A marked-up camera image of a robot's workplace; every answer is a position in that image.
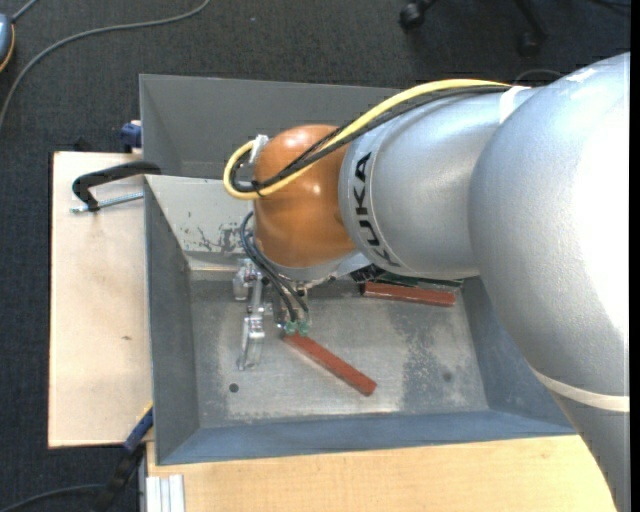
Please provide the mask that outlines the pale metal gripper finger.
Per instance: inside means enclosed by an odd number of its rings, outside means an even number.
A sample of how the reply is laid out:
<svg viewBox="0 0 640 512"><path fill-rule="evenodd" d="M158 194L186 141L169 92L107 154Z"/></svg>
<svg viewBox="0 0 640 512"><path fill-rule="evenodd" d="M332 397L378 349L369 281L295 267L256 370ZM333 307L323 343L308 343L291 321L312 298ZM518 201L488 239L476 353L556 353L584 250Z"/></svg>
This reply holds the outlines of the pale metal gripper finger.
<svg viewBox="0 0 640 512"><path fill-rule="evenodd" d="M252 314L248 320L248 366L260 363L265 340L264 319L261 314Z"/></svg>
<svg viewBox="0 0 640 512"><path fill-rule="evenodd" d="M243 323L242 323L241 349L240 349L239 356L236 360L236 366L239 371L244 371L251 363L250 348L251 348L250 319L248 316L245 316L243 318Z"/></svg>

